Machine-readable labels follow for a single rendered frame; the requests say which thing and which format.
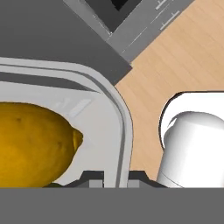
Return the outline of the clear white food container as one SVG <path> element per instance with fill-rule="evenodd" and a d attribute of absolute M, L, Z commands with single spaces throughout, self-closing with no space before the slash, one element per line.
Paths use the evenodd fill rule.
<path fill-rule="evenodd" d="M 83 133 L 73 162 L 55 182 L 94 171 L 91 187 L 128 185 L 133 128 L 116 88 L 94 69 L 67 62 L 0 57 L 0 102 L 29 102 L 64 116 Z"/>

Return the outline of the white rounded cylinder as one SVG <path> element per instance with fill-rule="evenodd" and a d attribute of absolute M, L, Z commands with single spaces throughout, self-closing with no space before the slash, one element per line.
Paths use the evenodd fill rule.
<path fill-rule="evenodd" d="M 163 108 L 158 133 L 159 184 L 224 188 L 224 91 L 176 93 Z"/>

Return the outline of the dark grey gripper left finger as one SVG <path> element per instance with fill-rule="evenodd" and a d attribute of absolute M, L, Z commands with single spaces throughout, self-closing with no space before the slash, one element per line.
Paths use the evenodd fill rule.
<path fill-rule="evenodd" d="M 80 178 L 69 183 L 68 187 L 103 188 L 104 171 L 84 171 Z"/>

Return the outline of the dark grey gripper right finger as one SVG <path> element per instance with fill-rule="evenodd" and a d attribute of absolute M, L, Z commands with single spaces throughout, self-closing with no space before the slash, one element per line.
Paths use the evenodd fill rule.
<path fill-rule="evenodd" d="M 144 187 L 164 188 L 163 185 L 159 184 L 154 180 L 149 179 L 145 171 L 130 171 L 128 188 Z"/>

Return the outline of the yellow lemon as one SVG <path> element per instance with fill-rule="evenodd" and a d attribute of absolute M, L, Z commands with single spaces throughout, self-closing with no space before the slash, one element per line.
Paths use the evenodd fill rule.
<path fill-rule="evenodd" d="M 50 109 L 0 102 L 0 187 L 43 187 L 72 163 L 83 134 Z"/>

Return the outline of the grey appliance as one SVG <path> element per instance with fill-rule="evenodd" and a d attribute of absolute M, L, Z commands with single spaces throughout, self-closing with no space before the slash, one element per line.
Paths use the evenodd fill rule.
<path fill-rule="evenodd" d="M 194 0 L 141 0 L 111 31 L 87 0 L 63 2 L 129 63 Z"/>

